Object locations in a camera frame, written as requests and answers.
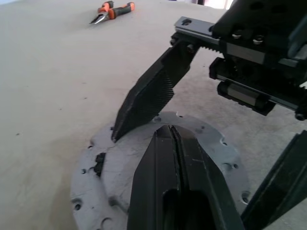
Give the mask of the round silver motor end cap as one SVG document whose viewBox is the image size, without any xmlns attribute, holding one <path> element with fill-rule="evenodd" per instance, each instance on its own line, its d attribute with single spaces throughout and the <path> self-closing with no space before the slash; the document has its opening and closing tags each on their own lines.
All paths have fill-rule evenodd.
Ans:
<svg viewBox="0 0 307 230">
<path fill-rule="evenodd" d="M 70 197 L 78 230 L 126 230 L 133 175 L 154 132 L 168 124 L 193 132 L 223 173 L 238 212 L 244 211 L 250 184 L 237 150 L 210 124 L 189 115 L 162 112 L 118 142 L 111 140 L 113 123 L 91 138 L 71 178 Z"/>
</svg>

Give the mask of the orange and black pliers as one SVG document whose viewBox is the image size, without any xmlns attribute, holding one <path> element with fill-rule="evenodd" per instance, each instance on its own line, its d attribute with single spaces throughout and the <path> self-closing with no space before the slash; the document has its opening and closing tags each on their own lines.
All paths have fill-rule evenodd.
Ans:
<svg viewBox="0 0 307 230">
<path fill-rule="evenodd" d="M 122 7 L 114 8 L 114 2 L 112 0 L 106 1 L 100 8 L 97 9 L 96 17 L 90 22 L 90 24 L 98 24 L 108 20 L 114 20 L 117 17 L 130 13 L 135 10 L 135 3 L 128 2 Z"/>
</svg>

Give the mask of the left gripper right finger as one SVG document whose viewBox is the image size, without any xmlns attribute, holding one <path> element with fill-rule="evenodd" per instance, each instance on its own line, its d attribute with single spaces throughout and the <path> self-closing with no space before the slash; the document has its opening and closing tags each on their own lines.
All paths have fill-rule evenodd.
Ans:
<svg viewBox="0 0 307 230">
<path fill-rule="evenodd" d="M 180 171 L 178 230 L 245 230 L 221 170 L 194 134 L 172 126 Z"/>
</svg>

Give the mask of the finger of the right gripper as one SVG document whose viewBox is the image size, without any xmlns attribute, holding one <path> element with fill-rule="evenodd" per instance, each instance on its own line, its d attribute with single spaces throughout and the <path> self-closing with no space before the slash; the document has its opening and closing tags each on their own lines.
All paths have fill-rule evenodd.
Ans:
<svg viewBox="0 0 307 230">
<path fill-rule="evenodd" d="M 200 48 L 199 40 L 179 33 L 171 38 L 173 45 L 142 74 L 127 94 L 113 126 L 113 142 L 157 116 L 174 96 L 173 88 L 189 71 Z"/>
<path fill-rule="evenodd" d="M 297 134 L 241 215 L 245 230 L 263 230 L 307 198 L 307 131 Z"/>
</svg>

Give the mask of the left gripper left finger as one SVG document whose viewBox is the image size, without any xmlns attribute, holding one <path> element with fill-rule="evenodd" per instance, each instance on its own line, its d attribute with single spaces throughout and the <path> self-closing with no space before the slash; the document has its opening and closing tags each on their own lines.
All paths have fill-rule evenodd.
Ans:
<svg viewBox="0 0 307 230">
<path fill-rule="evenodd" d="M 173 135 L 164 125 L 134 173 L 127 230 L 177 230 L 177 191 Z"/>
</svg>

